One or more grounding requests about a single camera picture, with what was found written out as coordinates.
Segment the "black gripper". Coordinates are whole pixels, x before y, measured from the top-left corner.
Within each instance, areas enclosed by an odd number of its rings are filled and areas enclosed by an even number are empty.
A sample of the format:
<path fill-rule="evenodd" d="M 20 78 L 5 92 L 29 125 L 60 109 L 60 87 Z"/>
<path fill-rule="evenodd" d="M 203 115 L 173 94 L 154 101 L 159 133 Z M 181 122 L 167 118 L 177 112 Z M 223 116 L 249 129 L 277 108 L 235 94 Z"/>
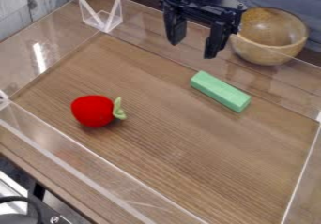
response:
<path fill-rule="evenodd" d="M 206 59 L 225 49 L 230 34 L 239 30 L 246 6 L 238 0 L 162 0 L 169 42 L 175 46 L 186 37 L 187 20 L 211 24 L 206 39 Z"/>

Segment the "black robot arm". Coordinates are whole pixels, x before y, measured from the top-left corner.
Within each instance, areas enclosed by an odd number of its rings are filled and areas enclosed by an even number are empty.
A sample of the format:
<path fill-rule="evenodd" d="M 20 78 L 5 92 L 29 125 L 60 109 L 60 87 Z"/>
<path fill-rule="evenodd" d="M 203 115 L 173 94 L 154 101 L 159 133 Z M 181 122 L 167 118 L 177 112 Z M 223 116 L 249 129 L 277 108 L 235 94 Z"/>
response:
<path fill-rule="evenodd" d="M 167 40 L 175 46 L 186 37 L 187 21 L 210 26 L 203 58 L 211 59 L 237 34 L 245 5 L 237 0 L 160 0 Z"/>

